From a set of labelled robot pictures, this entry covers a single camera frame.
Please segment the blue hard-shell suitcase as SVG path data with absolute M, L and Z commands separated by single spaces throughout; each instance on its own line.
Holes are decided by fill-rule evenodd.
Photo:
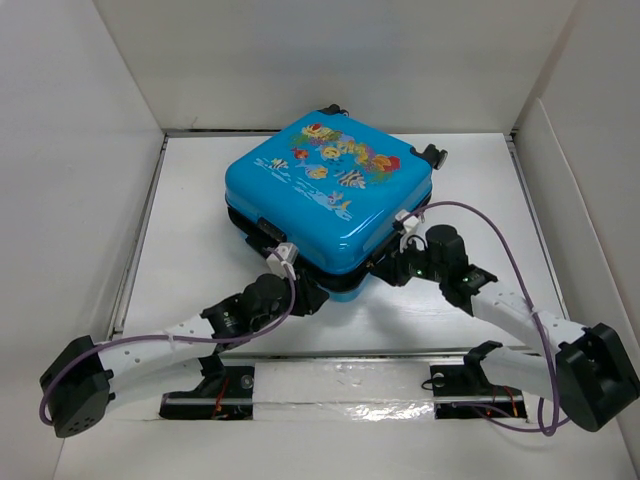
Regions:
M 430 201 L 447 155 L 433 144 L 418 151 L 332 104 L 231 163 L 228 214 L 259 253 L 294 244 L 296 269 L 349 302 L 395 243 L 396 214 Z

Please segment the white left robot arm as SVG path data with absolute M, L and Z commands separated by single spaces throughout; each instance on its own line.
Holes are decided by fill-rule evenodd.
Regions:
M 221 397 L 228 388 L 222 353 L 278 328 L 288 317 L 315 314 L 329 294 L 304 272 L 259 276 L 240 293 L 166 330 L 94 342 L 72 340 L 40 378 L 41 422 L 59 438 L 93 427 L 147 377 L 192 365 L 194 397 Z

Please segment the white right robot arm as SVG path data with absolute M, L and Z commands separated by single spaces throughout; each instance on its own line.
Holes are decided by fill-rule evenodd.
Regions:
M 469 262 L 450 225 L 417 238 L 418 221 L 396 221 L 396 240 L 371 273 L 391 286 L 418 278 L 437 284 L 446 302 L 532 349 L 527 355 L 486 341 L 464 357 L 462 381 L 474 393 L 513 387 L 548 399 L 578 427 L 595 432 L 639 398 L 639 377 L 617 332 L 587 327 L 533 307 L 490 272 Z

